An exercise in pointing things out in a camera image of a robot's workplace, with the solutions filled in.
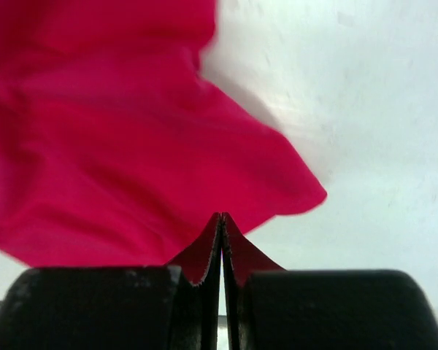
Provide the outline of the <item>red t shirt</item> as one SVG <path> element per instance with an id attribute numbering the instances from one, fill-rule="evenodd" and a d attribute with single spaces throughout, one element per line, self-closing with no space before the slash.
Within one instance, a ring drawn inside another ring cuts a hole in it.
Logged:
<path id="1" fill-rule="evenodd" d="M 0 250 L 161 265 L 215 212 L 320 205 L 289 141 L 200 74 L 214 1 L 0 1 Z"/>

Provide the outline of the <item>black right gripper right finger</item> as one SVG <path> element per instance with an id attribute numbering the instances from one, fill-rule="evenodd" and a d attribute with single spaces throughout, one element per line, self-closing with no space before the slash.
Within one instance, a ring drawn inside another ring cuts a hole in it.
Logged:
<path id="1" fill-rule="evenodd" d="M 232 349 L 438 349 L 423 290 L 395 270 L 286 270 L 221 216 Z"/>

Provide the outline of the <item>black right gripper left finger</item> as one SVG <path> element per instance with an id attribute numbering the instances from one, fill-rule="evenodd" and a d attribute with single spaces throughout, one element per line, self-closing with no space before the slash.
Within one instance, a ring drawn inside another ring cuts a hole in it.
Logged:
<path id="1" fill-rule="evenodd" d="M 0 307 L 0 349 L 215 349 L 221 216 L 168 264 L 31 268 Z"/>

